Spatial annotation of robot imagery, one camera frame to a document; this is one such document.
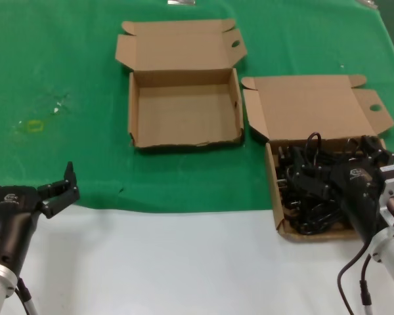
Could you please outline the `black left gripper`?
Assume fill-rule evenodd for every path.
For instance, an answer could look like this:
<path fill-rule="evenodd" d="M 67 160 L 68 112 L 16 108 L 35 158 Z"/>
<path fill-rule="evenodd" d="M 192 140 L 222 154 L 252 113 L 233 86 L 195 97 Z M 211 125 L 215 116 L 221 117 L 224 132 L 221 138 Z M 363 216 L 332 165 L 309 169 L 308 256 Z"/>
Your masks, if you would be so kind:
<path fill-rule="evenodd" d="M 37 189 L 31 186 L 0 186 L 0 264 L 19 274 L 41 212 L 51 219 L 79 198 L 71 161 L 67 163 L 64 178 L 60 181 Z"/>

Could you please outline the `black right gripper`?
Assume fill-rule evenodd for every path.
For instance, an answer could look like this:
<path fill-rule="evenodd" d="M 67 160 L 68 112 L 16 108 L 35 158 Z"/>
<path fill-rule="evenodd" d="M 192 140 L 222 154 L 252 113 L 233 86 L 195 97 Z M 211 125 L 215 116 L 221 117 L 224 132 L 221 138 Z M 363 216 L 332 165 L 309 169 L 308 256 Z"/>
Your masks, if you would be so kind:
<path fill-rule="evenodd" d="M 362 136 L 366 159 L 338 162 L 340 154 L 302 147 L 287 147 L 284 176 L 288 187 L 318 199 L 335 197 L 340 209 L 363 242 L 369 242 L 386 227 L 379 219 L 379 198 L 383 184 L 375 166 L 394 164 L 394 153 L 376 136 Z"/>

